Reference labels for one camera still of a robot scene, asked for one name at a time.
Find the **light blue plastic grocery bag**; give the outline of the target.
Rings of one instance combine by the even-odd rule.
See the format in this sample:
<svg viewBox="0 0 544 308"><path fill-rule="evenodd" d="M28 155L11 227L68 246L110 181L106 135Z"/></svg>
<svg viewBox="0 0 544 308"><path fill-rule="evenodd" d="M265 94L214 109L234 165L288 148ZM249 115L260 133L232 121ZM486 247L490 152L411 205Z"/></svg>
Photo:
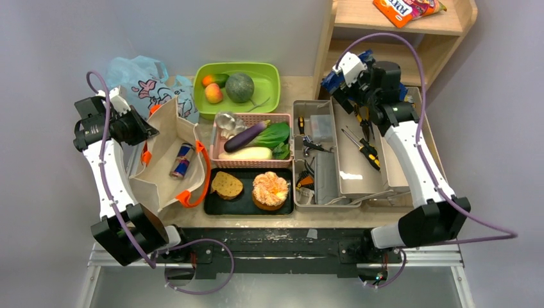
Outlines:
<svg viewBox="0 0 544 308"><path fill-rule="evenodd" d="M105 81L110 88L122 86L123 98L144 119L149 117L153 107L177 97L178 115L192 123L199 120L192 82L184 76L171 76L160 60L146 56L114 58L106 69Z"/></svg>

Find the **beige canvas tote bag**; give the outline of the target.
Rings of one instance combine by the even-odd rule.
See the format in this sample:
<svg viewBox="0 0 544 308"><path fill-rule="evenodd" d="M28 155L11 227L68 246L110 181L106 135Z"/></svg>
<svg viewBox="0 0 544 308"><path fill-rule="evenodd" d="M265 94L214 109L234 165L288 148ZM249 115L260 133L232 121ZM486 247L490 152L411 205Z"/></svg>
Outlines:
<svg viewBox="0 0 544 308"><path fill-rule="evenodd" d="M199 126L178 115L178 96L153 108L148 124L159 134L136 151L137 165L129 183L137 201L154 214L171 205L197 207L207 195L211 177L210 158L201 142ZM170 172L184 143L193 145L194 151L185 176L174 178Z"/></svg>

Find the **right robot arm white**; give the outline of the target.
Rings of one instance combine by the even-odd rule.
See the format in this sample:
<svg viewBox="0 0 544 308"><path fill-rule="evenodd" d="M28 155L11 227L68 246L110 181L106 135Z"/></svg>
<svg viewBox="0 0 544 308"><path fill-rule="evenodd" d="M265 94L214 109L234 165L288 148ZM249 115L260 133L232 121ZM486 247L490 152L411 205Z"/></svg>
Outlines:
<svg viewBox="0 0 544 308"><path fill-rule="evenodd" d="M396 223L371 230L360 244L368 261L383 256L386 248L414 248L441 244L457 237L471 210L465 197L458 197L441 176L419 132L420 117L401 97L400 66L380 61L343 64L341 71L349 98L367 107L371 122L395 153L409 185L414 208Z"/></svg>

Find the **orange green mango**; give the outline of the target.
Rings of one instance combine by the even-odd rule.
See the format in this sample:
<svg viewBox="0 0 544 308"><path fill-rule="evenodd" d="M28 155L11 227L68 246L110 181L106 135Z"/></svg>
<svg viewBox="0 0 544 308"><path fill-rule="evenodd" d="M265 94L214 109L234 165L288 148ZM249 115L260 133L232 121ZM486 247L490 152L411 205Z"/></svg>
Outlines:
<svg viewBox="0 0 544 308"><path fill-rule="evenodd" d="M219 88L224 88L229 77L230 75L225 73L208 74L202 79L201 84L204 87L208 87L209 85L215 83L219 86Z"/></svg>

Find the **small blue snack packet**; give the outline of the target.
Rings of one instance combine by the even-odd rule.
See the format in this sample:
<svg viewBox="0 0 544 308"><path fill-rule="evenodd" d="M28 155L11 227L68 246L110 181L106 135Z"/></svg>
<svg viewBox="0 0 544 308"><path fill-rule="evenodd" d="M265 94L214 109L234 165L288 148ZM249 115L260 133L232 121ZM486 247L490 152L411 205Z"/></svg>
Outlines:
<svg viewBox="0 0 544 308"><path fill-rule="evenodd" d="M170 177L175 179L185 178L195 150L196 148L193 144L187 142L182 143L174 160L173 167L169 173Z"/></svg>

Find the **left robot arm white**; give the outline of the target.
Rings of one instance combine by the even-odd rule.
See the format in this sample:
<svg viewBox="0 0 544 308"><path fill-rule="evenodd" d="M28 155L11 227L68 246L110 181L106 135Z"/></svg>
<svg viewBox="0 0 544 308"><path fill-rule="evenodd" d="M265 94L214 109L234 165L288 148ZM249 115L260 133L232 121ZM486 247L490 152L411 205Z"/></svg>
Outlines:
<svg viewBox="0 0 544 308"><path fill-rule="evenodd" d="M127 103L115 105L106 94L74 104L81 119L74 127L74 147L89 163L99 193L99 222L94 239L122 266L162 250L175 262L191 256L191 245L175 226L138 202L124 166L122 144L137 145L159 134Z"/></svg>

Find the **netted green melon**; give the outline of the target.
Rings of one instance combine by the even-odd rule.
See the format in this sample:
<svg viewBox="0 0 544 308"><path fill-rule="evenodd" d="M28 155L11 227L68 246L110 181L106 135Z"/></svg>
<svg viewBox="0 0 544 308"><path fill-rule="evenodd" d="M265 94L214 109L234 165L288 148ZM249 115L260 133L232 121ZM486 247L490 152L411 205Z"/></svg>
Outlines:
<svg viewBox="0 0 544 308"><path fill-rule="evenodd" d="M245 73L230 75L225 83L225 91L229 99L238 105L248 101L251 102L252 107L247 112L265 105L270 100L270 98L267 98L261 103L256 103L252 99L255 92L255 84L252 78Z"/></svg>

